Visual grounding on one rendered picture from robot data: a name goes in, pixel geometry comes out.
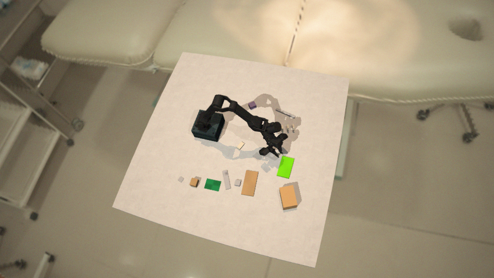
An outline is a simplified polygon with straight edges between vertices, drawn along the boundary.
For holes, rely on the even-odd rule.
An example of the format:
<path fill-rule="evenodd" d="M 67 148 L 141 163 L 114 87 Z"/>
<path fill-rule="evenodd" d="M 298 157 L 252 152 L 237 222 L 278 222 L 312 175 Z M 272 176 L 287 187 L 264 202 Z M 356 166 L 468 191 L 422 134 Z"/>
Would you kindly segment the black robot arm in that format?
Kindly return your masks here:
<path fill-rule="evenodd" d="M 229 107 L 222 108 L 224 100 L 227 100 L 230 103 Z M 197 121 L 195 123 L 195 126 L 198 128 L 198 130 L 203 131 L 205 133 L 207 132 L 207 130 L 210 127 L 209 121 L 211 119 L 212 114 L 215 111 L 234 112 L 243 120 L 245 120 L 248 126 L 253 131 L 261 132 L 263 137 L 268 136 L 271 133 L 276 133 L 281 131 L 280 122 L 276 121 L 276 122 L 268 123 L 268 119 L 259 117 L 257 115 L 252 115 L 247 110 L 245 110 L 242 106 L 240 106 L 237 101 L 231 100 L 227 96 L 223 96 L 223 95 L 215 95 L 213 99 L 213 103 L 210 105 L 210 107 L 206 111 L 203 111 L 199 114 Z M 263 121 L 264 123 L 262 125 Z M 276 148 L 279 148 L 283 144 L 284 137 L 282 135 L 278 137 L 273 135 L 273 138 L 272 139 L 269 138 L 268 141 L 270 147 L 274 146 Z"/>

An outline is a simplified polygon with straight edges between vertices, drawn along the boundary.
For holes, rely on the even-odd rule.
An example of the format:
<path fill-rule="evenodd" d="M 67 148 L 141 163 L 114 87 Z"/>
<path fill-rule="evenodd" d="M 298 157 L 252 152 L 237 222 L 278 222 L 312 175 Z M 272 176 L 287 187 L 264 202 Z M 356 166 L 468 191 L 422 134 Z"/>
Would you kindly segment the tan flat board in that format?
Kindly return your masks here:
<path fill-rule="evenodd" d="M 258 172 L 246 170 L 242 187 L 242 195 L 254 196 Z"/>

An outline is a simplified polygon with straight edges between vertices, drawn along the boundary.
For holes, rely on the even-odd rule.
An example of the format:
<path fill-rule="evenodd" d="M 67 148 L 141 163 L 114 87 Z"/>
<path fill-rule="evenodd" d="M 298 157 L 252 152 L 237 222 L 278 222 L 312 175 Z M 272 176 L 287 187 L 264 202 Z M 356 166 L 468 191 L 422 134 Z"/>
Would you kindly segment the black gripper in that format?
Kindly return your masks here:
<path fill-rule="evenodd" d="M 275 135 L 275 134 L 274 134 L 274 133 L 271 133 L 271 134 L 269 134 L 268 136 L 263 137 L 263 139 L 265 139 L 265 140 L 266 140 L 268 147 L 266 147 L 266 148 L 265 148 L 265 147 L 263 147 L 262 149 L 260 149 L 260 150 L 259 150 L 259 154 L 260 154 L 260 155 L 265 156 L 265 155 L 267 155 L 269 152 L 271 152 L 271 153 L 273 153 L 275 156 L 277 156 L 277 157 L 279 158 L 279 156 L 278 156 L 278 154 L 276 153 L 275 149 L 273 149 L 273 147 L 270 147 L 270 145 L 269 145 L 269 141 L 268 141 L 268 140 L 269 140 L 269 138 L 270 138 L 270 139 L 272 139 L 272 138 L 273 138 L 273 135 Z M 282 136 L 284 137 L 284 140 L 286 140 L 286 139 L 288 138 L 288 135 L 287 135 L 287 134 L 285 134 L 285 133 L 281 133 L 280 135 L 282 135 Z M 280 136 L 280 135 L 279 135 L 279 136 Z M 278 150 L 279 150 L 279 152 L 280 152 L 281 154 L 283 154 L 283 151 L 282 151 L 282 145 L 278 148 Z"/>

